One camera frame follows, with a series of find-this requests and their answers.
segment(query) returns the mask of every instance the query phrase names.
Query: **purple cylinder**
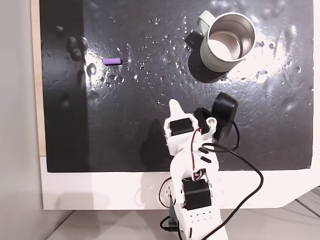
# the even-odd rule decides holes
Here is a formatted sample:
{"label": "purple cylinder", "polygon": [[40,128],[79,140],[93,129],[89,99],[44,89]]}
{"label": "purple cylinder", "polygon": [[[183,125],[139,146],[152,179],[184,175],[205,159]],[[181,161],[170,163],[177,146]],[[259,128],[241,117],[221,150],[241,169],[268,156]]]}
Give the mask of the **purple cylinder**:
{"label": "purple cylinder", "polygon": [[104,65],[121,65],[121,58],[104,58],[102,59]]}

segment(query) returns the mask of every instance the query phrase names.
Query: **floor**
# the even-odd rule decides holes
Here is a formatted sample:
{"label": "floor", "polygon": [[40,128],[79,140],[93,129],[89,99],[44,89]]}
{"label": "floor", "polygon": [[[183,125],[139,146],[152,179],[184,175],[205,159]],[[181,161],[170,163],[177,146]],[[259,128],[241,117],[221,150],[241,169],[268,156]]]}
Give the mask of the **floor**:
{"label": "floor", "polygon": [[[320,188],[299,200],[320,214]],[[225,219],[232,210],[222,210]],[[164,210],[75,211],[48,240],[177,240],[159,227]],[[296,201],[282,208],[241,209],[226,225],[229,240],[318,240],[320,218]]]}

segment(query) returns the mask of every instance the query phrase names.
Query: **black surface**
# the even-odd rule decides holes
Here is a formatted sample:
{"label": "black surface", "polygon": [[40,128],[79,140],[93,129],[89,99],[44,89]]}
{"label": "black surface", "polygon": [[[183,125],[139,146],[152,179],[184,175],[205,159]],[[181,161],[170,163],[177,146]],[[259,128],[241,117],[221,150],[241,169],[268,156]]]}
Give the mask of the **black surface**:
{"label": "black surface", "polygon": [[[256,26],[252,54],[228,73],[200,60],[204,10]],[[239,101],[241,155],[260,170],[310,167],[312,0],[40,0],[40,26],[49,172],[169,171],[169,99],[193,113],[220,92]],[[102,65],[118,57],[122,66]],[[236,138],[232,129],[219,143]],[[247,169],[217,156],[222,171]]]}

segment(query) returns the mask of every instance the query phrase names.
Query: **mug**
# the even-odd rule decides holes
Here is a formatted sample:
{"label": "mug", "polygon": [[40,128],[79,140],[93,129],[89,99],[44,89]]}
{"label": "mug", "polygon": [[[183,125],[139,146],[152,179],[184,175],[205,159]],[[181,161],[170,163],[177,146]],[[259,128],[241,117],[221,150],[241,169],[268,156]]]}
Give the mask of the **mug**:
{"label": "mug", "polygon": [[245,59],[255,45],[255,26],[240,13],[227,12],[216,18],[204,11],[197,24],[204,36],[200,47],[201,60],[214,72],[231,70]]}

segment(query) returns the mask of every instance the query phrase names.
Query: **black cable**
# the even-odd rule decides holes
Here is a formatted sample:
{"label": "black cable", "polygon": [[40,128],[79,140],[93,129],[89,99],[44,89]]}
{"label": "black cable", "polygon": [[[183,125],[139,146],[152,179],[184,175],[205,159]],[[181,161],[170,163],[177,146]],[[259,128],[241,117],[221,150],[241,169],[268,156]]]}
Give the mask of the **black cable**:
{"label": "black cable", "polygon": [[[236,145],[234,148],[232,148],[233,151],[237,150],[239,148],[239,144],[240,144],[240,132],[239,132],[239,129],[238,129],[238,126],[237,124],[235,123],[235,121],[232,121],[232,125],[234,126],[234,129],[236,131],[236,136],[237,136],[237,140],[236,140]],[[211,152],[214,152],[214,153],[228,153],[228,151],[220,151],[220,150],[211,150]]]}
{"label": "black cable", "polygon": [[165,204],[161,201],[161,198],[160,198],[160,194],[161,194],[162,188],[164,187],[165,183],[168,182],[170,179],[171,179],[171,177],[168,177],[166,180],[164,180],[164,182],[162,183],[162,185],[161,185],[161,187],[160,187],[159,195],[158,195],[159,202],[161,203],[162,206],[164,206],[164,207],[167,208],[167,209],[173,207],[173,206],[176,204],[176,200],[174,200],[174,202],[173,202],[173,204],[172,204],[171,206],[167,206],[167,205],[165,205]]}
{"label": "black cable", "polygon": [[162,228],[163,230],[168,231],[168,227],[167,226],[163,226],[164,222],[166,220],[168,220],[170,218],[170,216],[166,216],[161,222],[160,222],[160,228]]}
{"label": "black cable", "polygon": [[226,218],[226,220],[221,223],[218,227],[216,227],[213,231],[211,231],[209,234],[207,234],[204,238],[202,238],[201,240],[206,240],[208,237],[210,237],[212,234],[214,234],[215,232],[217,232],[219,229],[221,229],[223,226],[225,226],[229,220],[235,215],[235,213],[241,208],[241,206],[249,199],[251,198],[254,194],[256,194],[262,187],[263,183],[264,183],[264,176],[262,175],[262,173],[254,166],[252,165],[251,162],[249,162],[247,159],[245,159],[243,156],[239,155],[238,153],[236,153],[235,151],[225,147],[225,146],[221,146],[219,144],[215,144],[215,143],[204,143],[202,144],[201,148],[205,151],[208,152],[214,152],[215,150],[207,148],[206,146],[211,146],[214,148],[218,148],[218,149],[222,149],[236,157],[238,157],[240,160],[242,160],[243,162],[245,162],[247,165],[250,166],[250,168],[252,168],[259,176],[260,176],[260,184],[259,186],[252,192],[250,193],[247,197],[245,197],[240,203],[239,205],[231,212],[231,214]]}
{"label": "black cable", "polygon": [[176,219],[176,227],[178,228],[179,240],[183,240],[182,236],[181,236],[180,225],[179,225],[179,220],[178,219]]}

